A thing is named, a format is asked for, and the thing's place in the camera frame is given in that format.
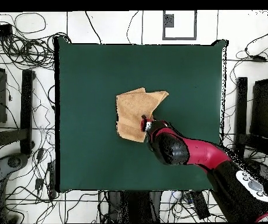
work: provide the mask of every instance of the black border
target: black border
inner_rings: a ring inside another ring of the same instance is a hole
[[[55,190],[60,191],[60,62],[59,62],[59,39],[54,37],[54,69],[55,69]]]

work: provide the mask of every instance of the brown cloth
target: brown cloth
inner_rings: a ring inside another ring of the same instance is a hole
[[[143,87],[117,95],[117,133],[122,138],[143,142],[146,133],[140,128],[141,116],[152,118],[152,112],[168,95],[166,91],[146,93]]]

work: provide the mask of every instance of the white control panel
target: white control panel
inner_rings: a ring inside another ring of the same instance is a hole
[[[238,171],[236,178],[239,182],[258,200],[268,202],[268,195],[265,193],[263,186],[258,183],[249,173],[245,171]]]

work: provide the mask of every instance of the green table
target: green table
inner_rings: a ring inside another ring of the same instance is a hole
[[[211,188],[202,169],[162,165],[145,143],[120,138],[116,95],[165,90],[156,118],[218,144],[224,40],[205,46],[58,42],[61,191]]]

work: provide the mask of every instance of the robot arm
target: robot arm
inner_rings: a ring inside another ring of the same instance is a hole
[[[158,160],[168,166],[200,166],[229,222],[268,221],[268,176],[245,167],[230,150],[184,137],[166,121],[143,116],[141,130]]]

